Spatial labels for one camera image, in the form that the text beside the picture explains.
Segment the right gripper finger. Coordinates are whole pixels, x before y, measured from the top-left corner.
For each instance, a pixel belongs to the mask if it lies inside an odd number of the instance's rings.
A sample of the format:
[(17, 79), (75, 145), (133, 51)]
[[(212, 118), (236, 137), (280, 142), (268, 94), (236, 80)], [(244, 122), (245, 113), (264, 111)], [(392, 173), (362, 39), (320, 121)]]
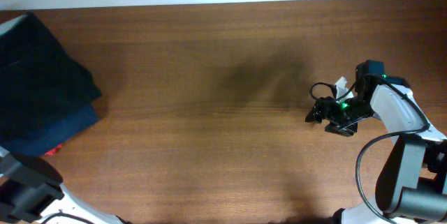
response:
[(311, 111), (305, 117), (305, 122), (321, 124), (322, 120), (323, 120), (322, 105), (320, 103), (315, 103)]
[(351, 137), (358, 131), (358, 123), (353, 121), (330, 121), (325, 132)]

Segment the dark green shorts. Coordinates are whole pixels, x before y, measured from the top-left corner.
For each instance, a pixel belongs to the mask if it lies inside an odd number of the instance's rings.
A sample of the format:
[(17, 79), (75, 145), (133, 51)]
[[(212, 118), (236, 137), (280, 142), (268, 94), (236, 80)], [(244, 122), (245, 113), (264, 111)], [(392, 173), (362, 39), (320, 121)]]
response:
[(1, 35), (1, 136), (15, 139), (53, 124), (102, 93), (33, 14)]

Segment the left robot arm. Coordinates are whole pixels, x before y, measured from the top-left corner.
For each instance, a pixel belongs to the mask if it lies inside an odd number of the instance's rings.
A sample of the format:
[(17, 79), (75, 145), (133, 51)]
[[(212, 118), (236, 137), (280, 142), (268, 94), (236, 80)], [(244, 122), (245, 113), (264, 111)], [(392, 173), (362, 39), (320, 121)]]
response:
[(101, 97), (91, 73), (70, 58), (33, 14), (1, 25), (1, 220), (120, 223), (69, 192), (43, 159), (95, 124)]

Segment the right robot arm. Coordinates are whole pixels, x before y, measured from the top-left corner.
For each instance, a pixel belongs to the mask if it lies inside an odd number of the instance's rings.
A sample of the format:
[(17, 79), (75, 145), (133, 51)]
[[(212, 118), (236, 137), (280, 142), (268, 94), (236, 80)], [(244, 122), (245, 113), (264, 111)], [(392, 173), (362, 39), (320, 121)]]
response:
[[(331, 84), (331, 96), (315, 99), (307, 123), (328, 121), (325, 131), (351, 137), (360, 121), (376, 118), (387, 133), (370, 140), (356, 158), (355, 180), (362, 204), (339, 209), (332, 223), (445, 223), (446, 136), (417, 105), (409, 83), (386, 75), (384, 64), (367, 60), (356, 67), (350, 88), (346, 78)], [(360, 167), (366, 151), (391, 139), (393, 149), (368, 198), (361, 185)]]

